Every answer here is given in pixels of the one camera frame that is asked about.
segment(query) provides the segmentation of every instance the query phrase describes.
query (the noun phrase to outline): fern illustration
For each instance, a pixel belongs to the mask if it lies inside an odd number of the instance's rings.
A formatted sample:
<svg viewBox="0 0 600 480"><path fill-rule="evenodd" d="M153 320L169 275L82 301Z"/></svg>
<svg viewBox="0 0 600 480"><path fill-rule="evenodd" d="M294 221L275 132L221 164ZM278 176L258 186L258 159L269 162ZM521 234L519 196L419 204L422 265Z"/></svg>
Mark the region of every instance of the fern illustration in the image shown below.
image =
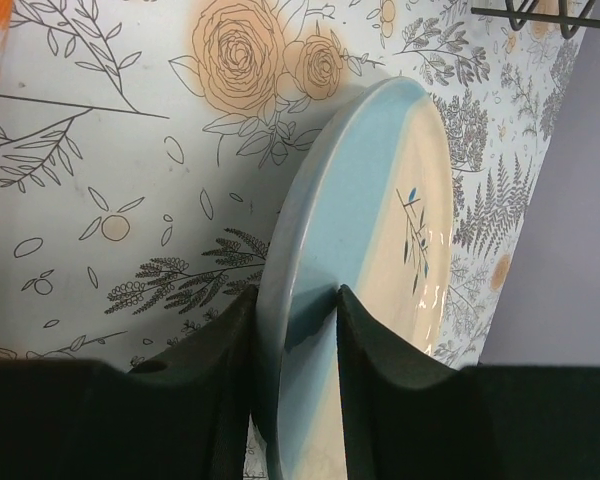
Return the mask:
<svg viewBox="0 0 600 480"><path fill-rule="evenodd" d="M518 105L518 120L523 116L528 117L531 122L528 123L522 135L538 136L538 119L540 109L540 94L533 95L533 77L529 77L526 86L523 85L522 73L520 67L513 68L510 63L506 63L502 67L502 75L500 77L502 87L513 88L514 94L511 97L514 105Z"/></svg>
<svg viewBox="0 0 600 480"><path fill-rule="evenodd" d="M551 79L555 87L551 94L544 101L542 109L542 119L540 120L540 129L542 136L546 140L553 133L553 127L558 118L560 106L564 100L564 95L569 84L569 77L573 71L573 66L578 53L578 45L573 41L564 42L558 50L556 60L551 67Z"/></svg>
<svg viewBox="0 0 600 480"><path fill-rule="evenodd" d="M189 273L189 264L179 258L152 258L140 265L136 279L111 290L107 298L113 305L105 313L111 314L124 308L137 307L138 315L164 302L164 308L177 308L184 314L194 308L208 305L222 291L226 295L239 295L247 286L258 285L268 253L268 245L242 230L226 228L229 238L218 238L219 248L203 252L203 256L215 257L221 268L206 272ZM230 280L230 274L246 268L258 268L247 277ZM205 318L217 316L213 309Z"/></svg>
<svg viewBox="0 0 600 480"><path fill-rule="evenodd" d="M462 188L464 175L482 171L489 117L480 101L473 100L473 94L468 88L462 101L457 95L450 102L435 94L432 99L440 112L449 142L453 171L453 213L454 218L457 218L465 204Z"/></svg>
<svg viewBox="0 0 600 480"><path fill-rule="evenodd" d="M522 221L533 183L531 164L524 173L516 154L511 178L500 155L495 178L489 170L486 186L484 183L478 185L473 209L467 207L466 217L460 220L453 243L473 254L484 254L485 258L491 251L496 254L506 234L518 228Z"/></svg>
<svg viewBox="0 0 600 480"><path fill-rule="evenodd" d="M435 82L442 86L449 85L450 78L456 77L465 87L477 80L489 80L491 67L486 61L487 53L483 47L473 47L470 54L464 53L469 41L464 38L466 30L460 27L464 22L456 22L442 30L438 27L437 17L424 20L422 17L407 25L402 31L405 42L402 51L394 55L416 54L422 58L420 75L429 84ZM430 46L431 39L436 39L437 47Z"/></svg>

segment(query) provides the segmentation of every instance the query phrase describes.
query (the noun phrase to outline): leaf motif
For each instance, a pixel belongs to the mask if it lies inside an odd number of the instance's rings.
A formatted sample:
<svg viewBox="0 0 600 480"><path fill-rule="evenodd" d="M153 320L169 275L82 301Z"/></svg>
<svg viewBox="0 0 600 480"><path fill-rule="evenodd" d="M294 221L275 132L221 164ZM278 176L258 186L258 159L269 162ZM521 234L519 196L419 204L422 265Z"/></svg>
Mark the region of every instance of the leaf motif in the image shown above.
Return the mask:
<svg viewBox="0 0 600 480"><path fill-rule="evenodd" d="M289 109L289 113L304 112L310 103L311 103L311 97L309 97L309 95L307 95L306 97L301 98L300 100L296 101L293 104L293 106Z"/></svg>
<svg viewBox="0 0 600 480"><path fill-rule="evenodd" d="M162 234L162 238L160 239L160 245L162 245L164 247L167 243L169 243L169 240L171 240L172 233L173 233L173 226L169 226Z"/></svg>
<svg viewBox="0 0 600 480"><path fill-rule="evenodd" d="M117 213L128 212L129 210L136 208L138 205L140 205L144 201L144 198L145 197L136 198L133 202L129 202L126 205L123 205L122 207L120 207L118 209Z"/></svg>
<svg viewBox="0 0 600 480"><path fill-rule="evenodd" d="M297 150L309 150L311 145L313 145L314 140L318 137L318 135L320 135L321 131L321 129L307 130L302 135L299 135L298 138L296 138L293 146Z"/></svg>
<svg viewBox="0 0 600 480"><path fill-rule="evenodd" d="M93 38L99 38L100 35L98 34L97 31L95 31L93 29L93 27L90 27L89 25L86 25L84 22L82 22L81 20L74 20L76 22L76 25L78 25L78 27L80 27L80 30L82 30L84 33L86 33L87 35L89 35L90 37Z"/></svg>
<svg viewBox="0 0 600 480"><path fill-rule="evenodd" d="M0 360L16 360L17 358L18 354L13 350L0 347Z"/></svg>
<svg viewBox="0 0 600 480"><path fill-rule="evenodd" d="M204 188L200 192L200 206L202 207L202 211L207 216L207 218L209 220L213 220L213 205L211 204L209 194Z"/></svg>
<svg viewBox="0 0 600 480"><path fill-rule="evenodd" d="M138 61L138 59L140 58L140 55L142 55L142 52L134 52L131 55L127 55L126 57L124 57L122 59L118 68L120 70L122 70L123 68L130 67L131 65L133 65L134 63L136 63Z"/></svg>
<svg viewBox="0 0 600 480"><path fill-rule="evenodd" d="M93 222L89 224L87 229L82 233L82 235L80 235L80 238L78 238L78 240L86 240L91 235L96 233L98 231L98 227L100 227L100 223L102 223L102 217L96 218Z"/></svg>
<svg viewBox="0 0 600 480"><path fill-rule="evenodd" d="M204 97L204 88L198 75L198 61L191 55L182 55L169 60L171 70L178 80L197 97Z"/></svg>
<svg viewBox="0 0 600 480"><path fill-rule="evenodd" d="M69 350L71 350L72 352L77 352L78 350L80 350L82 345L84 345L84 341L86 339L87 339L86 335L80 335L73 342L71 342L71 345L69 346Z"/></svg>
<svg viewBox="0 0 600 480"><path fill-rule="evenodd" d="M351 70L353 73L355 73L359 77L362 76L362 65L360 64L360 59L356 57L347 58L347 66L349 67L349 70Z"/></svg>
<svg viewBox="0 0 600 480"><path fill-rule="evenodd" d="M54 320L49 320L47 323L45 323L42 328L51 328L51 327L55 327L57 324L60 323L60 320L54 319Z"/></svg>
<svg viewBox="0 0 600 480"><path fill-rule="evenodd" d="M203 132L220 133L222 135L235 135L240 132L242 125L247 121L247 117L237 113L230 113L224 117L214 120L208 125L202 127Z"/></svg>
<svg viewBox="0 0 600 480"><path fill-rule="evenodd" d="M100 48L98 45L96 45L93 42L89 42L89 46L98 54L100 55L102 58L104 58L105 60L109 61L109 62L113 62L113 58L111 58L111 55L109 55L109 53L105 52L102 48Z"/></svg>
<svg viewBox="0 0 600 480"><path fill-rule="evenodd" d="M258 128L259 122L260 121L258 120L258 117L251 117L245 120L242 126L240 127L240 130L238 131L238 135L241 137L251 135Z"/></svg>
<svg viewBox="0 0 600 480"><path fill-rule="evenodd" d="M25 149L25 148L44 148L44 147L48 147L50 145L55 145L56 141L55 140L38 140L35 142L29 142L29 143L24 143L22 145L18 145L17 147L15 147L16 149Z"/></svg>
<svg viewBox="0 0 600 480"><path fill-rule="evenodd" d="M80 68L84 68L85 70L93 70L95 72L104 72L104 69L102 67L100 67L99 65L94 65L93 63L75 62L75 64L77 66L79 66Z"/></svg>
<svg viewBox="0 0 600 480"><path fill-rule="evenodd" d="M242 144L240 150L237 152L237 155L247 156L263 152L269 147L270 143L270 132L256 132Z"/></svg>
<svg viewBox="0 0 600 480"><path fill-rule="evenodd" d="M278 23L287 43L300 36L308 6L309 0L288 0L278 12Z"/></svg>
<svg viewBox="0 0 600 480"><path fill-rule="evenodd" d="M114 37L117 37L118 34L122 31L122 22L118 23L118 25L116 25L115 27L113 27L109 33L107 33L107 36L105 37L105 40L111 40Z"/></svg>
<svg viewBox="0 0 600 480"><path fill-rule="evenodd" d="M55 174L55 172L53 170L51 170L46 165L42 166L42 170L44 171L44 173L46 173L49 176L49 178L51 178L51 180L53 180L58 185L60 185L60 179L58 178L58 176Z"/></svg>
<svg viewBox="0 0 600 480"><path fill-rule="evenodd" d="M54 56L57 56L58 55L58 41L56 40L56 37L53 34L52 29L47 30L47 45L49 45L49 48L51 49L51 53L53 53Z"/></svg>
<svg viewBox="0 0 600 480"><path fill-rule="evenodd" d="M104 199L104 197L91 187L88 187L88 190L89 190L89 194L91 195L91 198L93 199L94 203L98 206L98 208L100 208L100 210L108 212L109 204Z"/></svg>
<svg viewBox="0 0 600 480"><path fill-rule="evenodd" d="M28 280L27 283L25 283L24 286L20 289L20 291L24 292L27 288L36 283L36 280L37 278L32 278L31 280Z"/></svg>

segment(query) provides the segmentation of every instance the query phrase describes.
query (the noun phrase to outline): line-drawn leaf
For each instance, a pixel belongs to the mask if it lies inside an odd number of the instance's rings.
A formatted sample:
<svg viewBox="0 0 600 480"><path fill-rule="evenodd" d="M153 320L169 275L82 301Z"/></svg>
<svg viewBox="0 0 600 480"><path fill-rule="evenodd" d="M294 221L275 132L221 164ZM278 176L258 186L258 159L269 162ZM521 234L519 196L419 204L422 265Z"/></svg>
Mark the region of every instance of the line-drawn leaf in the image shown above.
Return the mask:
<svg viewBox="0 0 600 480"><path fill-rule="evenodd" d="M22 6L25 8L25 10L27 12L29 12L29 14L35 18L36 20L38 20L38 22L43 23L42 22L42 17L40 16L40 14L36 11L35 8L33 8L31 5L29 5L28 2L26 2L25 0L20 0L20 3L22 4Z"/></svg>
<svg viewBox="0 0 600 480"><path fill-rule="evenodd" d="M64 130L53 130L45 135L42 138L56 138L61 137L64 134Z"/></svg>
<svg viewBox="0 0 600 480"><path fill-rule="evenodd" d="M93 268L87 267L87 274L89 275L89 281L91 282L91 285L93 285L93 288L95 288L97 290L98 289L98 276L96 275L96 272L93 271Z"/></svg>
<svg viewBox="0 0 600 480"><path fill-rule="evenodd" d="M55 10L53 9L53 7L51 5L46 5L44 3L35 2L35 3L31 3L30 5L33 8L35 8L36 10L38 10L39 12L42 12L42 13L53 13L53 12L55 12Z"/></svg>
<svg viewBox="0 0 600 480"><path fill-rule="evenodd" d="M115 71L111 65L105 65L105 68L107 69L107 72L109 72L114 77L120 76L120 74L117 71Z"/></svg>
<svg viewBox="0 0 600 480"><path fill-rule="evenodd" d="M16 162L28 162L28 163L38 163L43 159L40 157L33 157L31 155L5 155L4 158L9 160L14 160Z"/></svg>
<svg viewBox="0 0 600 480"><path fill-rule="evenodd" d="M331 40L333 40L333 44L336 46L336 50L340 51L340 49L342 48L342 43L340 43L340 39L333 30L331 30Z"/></svg>
<svg viewBox="0 0 600 480"><path fill-rule="evenodd" d="M311 97L309 97L309 95L307 95L306 97L301 98L300 100L295 102L295 104L289 109L289 113L304 112L310 103L311 103Z"/></svg>
<svg viewBox="0 0 600 480"><path fill-rule="evenodd" d="M49 176L49 178L51 178L51 180L53 180L58 185L60 185L60 179L58 178L58 176L56 175L56 173L53 170L51 170L46 165L42 166L42 170L44 171L44 173L46 173Z"/></svg>
<svg viewBox="0 0 600 480"><path fill-rule="evenodd" d="M40 177L38 177L37 175L34 175L33 173L31 175L29 175L29 177L31 178L31 180L33 180L35 183L37 183L38 185L40 185L41 187L44 187L44 182L42 181L42 179Z"/></svg>
<svg viewBox="0 0 600 480"><path fill-rule="evenodd" d="M71 151L73 152L73 154L76 157L78 157L80 160L82 160L82 154L80 153L80 149L76 145L76 142L74 142L73 140L71 140L69 137L64 137L64 138L67 141L67 144L69 145L69 148L71 149Z"/></svg>
<svg viewBox="0 0 600 480"><path fill-rule="evenodd" d="M93 201L100 208L100 210L104 210L105 212L108 212L109 204L104 199L104 197L91 187L88 187L88 190L89 190L89 194L91 195L91 198L93 198Z"/></svg>
<svg viewBox="0 0 600 480"><path fill-rule="evenodd" d="M362 65L360 64L360 59L356 57L347 58L347 67L349 67L349 70L359 77L362 76Z"/></svg>
<svg viewBox="0 0 600 480"><path fill-rule="evenodd" d="M22 145L18 145L15 148L18 150L23 149L23 148L44 148L44 147L48 147L50 145L55 145L55 144L56 144L55 140L38 140L35 142L23 143Z"/></svg>
<svg viewBox="0 0 600 480"><path fill-rule="evenodd" d="M191 55L182 55L169 60L169 65L187 90L197 97L204 97L204 89L198 75L198 61L195 58Z"/></svg>
<svg viewBox="0 0 600 480"><path fill-rule="evenodd" d="M51 53L53 53L54 56L57 56L58 55L58 41L56 40L56 37L53 34L52 29L47 30L47 45L49 45L49 48L51 49Z"/></svg>
<svg viewBox="0 0 600 480"><path fill-rule="evenodd" d="M247 120L244 115L230 113L224 117L214 120L208 125L202 127L203 132L220 133L222 135L235 135L240 132L242 125Z"/></svg>
<svg viewBox="0 0 600 480"><path fill-rule="evenodd" d="M78 27L80 27L80 30L82 30L84 33L86 33L87 35L93 37L93 38L99 38L100 35L98 34L97 31L95 31L93 29L93 27L90 27L88 25L86 25L84 22L80 21L80 20L75 20L76 25L78 25Z"/></svg>
<svg viewBox="0 0 600 480"><path fill-rule="evenodd" d="M207 218L209 220L213 220L213 205L211 204L209 194L204 188L200 192L200 206L202 207L202 211L207 216Z"/></svg>
<svg viewBox="0 0 600 480"><path fill-rule="evenodd" d="M309 0L289 0L278 12L278 23L288 42L298 39L307 15Z"/></svg>
<svg viewBox="0 0 600 480"><path fill-rule="evenodd" d="M97 20L98 19L98 15L100 14L100 11L98 9L98 3L96 2L96 0L91 0L93 3L91 4L91 18L93 18L93 20Z"/></svg>
<svg viewBox="0 0 600 480"><path fill-rule="evenodd" d="M82 345L84 344L84 341L86 339L87 339L86 335L80 335L73 342L71 342L71 345L69 346L69 350L71 350L72 352L77 352L78 350L80 350L80 348L82 347Z"/></svg>
<svg viewBox="0 0 600 480"><path fill-rule="evenodd" d="M237 155L247 156L263 152L271 143L270 132L256 132L242 144Z"/></svg>
<svg viewBox="0 0 600 480"><path fill-rule="evenodd" d="M53 320L49 320L47 323L45 323L42 328L51 328L51 327L55 327L57 324L60 323L60 320L58 319L53 319Z"/></svg>
<svg viewBox="0 0 600 480"><path fill-rule="evenodd" d="M171 234L173 233L173 226L169 226L162 234L162 238L160 239L160 245L163 247L169 243L171 240Z"/></svg>
<svg viewBox="0 0 600 480"><path fill-rule="evenodd" d="M299 135L298 138L296 138L296 141L294 142L293 146L297 150L309 150L311 148L311 145L313 145L313 141L316 139L316 137L320 134L321 131L322 130L320 129L307 130L302 135Z"/></svg>
<svg viewBox="0 0 600 480"><path fill-rule="evenodd" d="M98 231L98 227L100 226L101 222L102 222L102 217L96 218L93 222L91 222L89 224L87 229L82 233L82 235L80 235L80 238L78 238L78 240L86 240L91 235L96 233Z"/></svg>
<svg viewBox="0 0 600 480"><path fill-rule="evenodd" d="M99 65L94 65L93 63L89 63L89 62L75 62L75 64L81 68L84 68L86 70L93 70L96 72L104 72L104 68L100 67Z"/></svg>
<svg viewBox="0 0 600 480"><path fill-rule="evenodd" d="M184 152L178 141L171 137L164 137L164 144L167 146L167 155L171 160L180 165L184 164Z"/></svg>
<svg viewBox="0 0 600 480"><path fill-rule="evenodd" d="M113 27L111 29L111 31L109 31L109 33L107 33L105 40L111 40L112 38L117 37L121 31L122 31L122 22L120 22L118 25Z"/></svg>
<svg viewBox="0 0 600 480"><path fill-rule="evenodd" d="M120 207L118 209L117 213L128 212L129 210L136 208L138 205L140 205L144 201L144 198L145 197L136 198L133 202L129 202L126 205L123 205L122 207Z"/></svg>
<svg viewBox="0 0 600 480"><path fill-rule="evenodd" d="M16 360L18 358L18 354L13 350L9 350L8 348L0 347L0 359L1 360Z"/></svg>
<svg viewBox="0 0 600 480"><path fill-rule="evenodd" d="M10 175L17 175L17 176L21 176L22 175L22 172L20 170L18 170L17 168L13 168L13 167L1 166L0 170L3 170L3 171L7 172Z"/></svg>
<svg viewBox="0 0 600 480"><path fill-rule="evenodd" d="M31 255L32 253L40 250L44 243L44 240L40 237L27 238L20 242L16 248L13 250L13 256L15 258L26 257L27 255Z"/></svg>
<svg viewBox="0 0 600 480"><path fill-rule="evenodd" d="M136 63L138 61L138 59L140 58L140 55L142 55L142 52L134 52L131 55L127 55L126 57L124 57L122 59L122 61L120 62L120 65L118 65L118 68L120 70L122 70L123 68L130 67L131 65L133 65L134 63Z"/></svg>
<svg viewBox="0 0 600 480"><path fill-rule="evenodd" d="M67 172L69 172L69 175L73 177L73 167L71 166L71 159L69 158L69 155L67 155L67 152L65 152L60 146L58 146L57 151L62 166Z"/></svg>
<svg viewBox="0 0 600 480"><path fill-rule="evenodd" d="M247 135L251 135L258 128L259 122L260 121L258 120L258 117L251 117L251 118L247 119L240 127L240 130L238 131L238 135L241 137L246 137Z"/></svg>
<svg viewBox="0 0 600 480"><path fill-rule="evenodd" d="M93 42L89 42L89 45L91 46L91 48L98 54L100 55L102 58L104 58L105 60L108 60L109 62L113 62L113 58L111 58L111 55L109 55L107 52L105 52L102 48L100 48L98 45L96 45Z"/></svg>
<svg viewBox="0 0 600 480"><path fill-rule="evenodd" d="M27 283L25 283L24 286L20 289L20 291L24 292L27 288L36 283L36 280L37 278L32 278L31 280L28 280Z"/></svg>

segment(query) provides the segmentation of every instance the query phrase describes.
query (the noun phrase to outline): botanical print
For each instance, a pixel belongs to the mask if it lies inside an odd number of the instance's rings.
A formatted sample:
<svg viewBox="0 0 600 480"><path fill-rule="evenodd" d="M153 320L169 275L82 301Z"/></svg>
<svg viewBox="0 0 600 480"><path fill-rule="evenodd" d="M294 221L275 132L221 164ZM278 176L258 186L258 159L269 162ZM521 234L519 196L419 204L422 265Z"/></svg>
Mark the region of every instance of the botanical print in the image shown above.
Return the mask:
<svg viewBox="0 0 600 480"><path fill-rule="evenodd" d="M306 18L315 13L307 6L306 0L290 0L274 13L267 2L214 0L193 31L193 54L169 60L189 92L226 113L202 129L220 135L218 166L228 135L244 139L236 155L257 155L259 168L282 165L290 148L308 150L320 130L296 132L293 114L333 96L345 66L361 76L364 64L382 65L368 54L350 55L318 23L302 36Z"/></svg>
<svg viewBox="0 0 600 480"><path fill-rule="evenodd" d="M406 200L403 199L398 189L396 189L396 193L406 217L404 258L402 260L405 265L408 261L413 262L413 268L417 272L413 280L413 289L411 292L415 293L420 274L424 278L427 278L429 274L429 262L427 261L429 245L425 235L425 228L427 226L424 215L425 206L420 204L421 198L417 196L418 192L416 188L411 189Z"/></svg>
<svg viewBox="0 0 600 480"><path fill-rule="evenodd" d="M498 253L507 233L517 229L522 222L533 184L531 167L525 172L517 154L513 175L505 167L504 155L501 155L497 174L494 176L489 170L486 185L478 185L473 208L467 206L466 216L455 228L453 243L474 255L484 255L484 258L490 253Z"/></svg>
<svg viewBox="0 0 600 480"><path fill-rule="evenodd" d="M569 77L573 71L573 65L578 53L578 44L572 40L564 42L558 50L556 61L551 67L551 80L553 82L553 91L544 101L542 108L542 119L540 120L540 129L542 138L547 140L553 133L553 127L560 111L560 106L564 100Z"/></svg>
<svg viewBox="0 0 600 480"><path fill-rule="evenodd" d="M228 237L216 239L219 248L202 252L203 256L215 257L220 268L191 273L189 264L180 258L152 258L140 265L135 275L150 280L128 281L115 287L107 296L113 305L104 313L137 307L133 311L137 315L164 300L165 309L177 308L178 313L184 314L204 307L223 288L222 293L237 296L247 286L258 285L268 245L241 230L226 228L225 232ZM247 276L229 280L230 274L245 269L250 272Z"/></svg>
<svg viewBox="0 0 600 480"><path fill-rule="evenodd" d="M491 67L486 62L484 47L473 47L465 52L469 42L464 38L466 30L460 29L464 22L457 22L445 28L438 28L439 18L423 20L422 17L409 24L402 32L405 45L394 55L415 53L422 58L420 75L425 82L433 85L435 79L440 85L449 85L448 78L455 77L465 87L474 79L478 83L489 80ZM429 44L435 38L437 47Z"/></svg>
<svg viewBox="0 0 600 480"><path fill-rule="evenodd" d="M451 155L452 272L434 356L477 361L583 32L512 32L469 7L14 0L0 73L0 358L126 370L214 321L259 283L325 122L404 75L430 94ZM421 281L419 193L392 195L402 260ZM267 478L260 447L251 436L245 478Z"/></svg>

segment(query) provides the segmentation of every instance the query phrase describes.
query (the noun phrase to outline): blue and white plate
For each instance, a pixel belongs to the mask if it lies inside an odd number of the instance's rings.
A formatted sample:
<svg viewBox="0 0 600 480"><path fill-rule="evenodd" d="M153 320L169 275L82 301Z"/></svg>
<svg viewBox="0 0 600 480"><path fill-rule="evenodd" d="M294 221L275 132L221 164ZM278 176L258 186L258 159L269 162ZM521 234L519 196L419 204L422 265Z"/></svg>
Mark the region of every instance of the blue and white plate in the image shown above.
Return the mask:
<svg viewBox="0 0 600 480"><path fill-rule="evenodd" d="M258 405L273 480L346 479L335 298L430 353L449 281L447 137L416 82L380 82L316 139L287 195L257 305Z"/></svg>

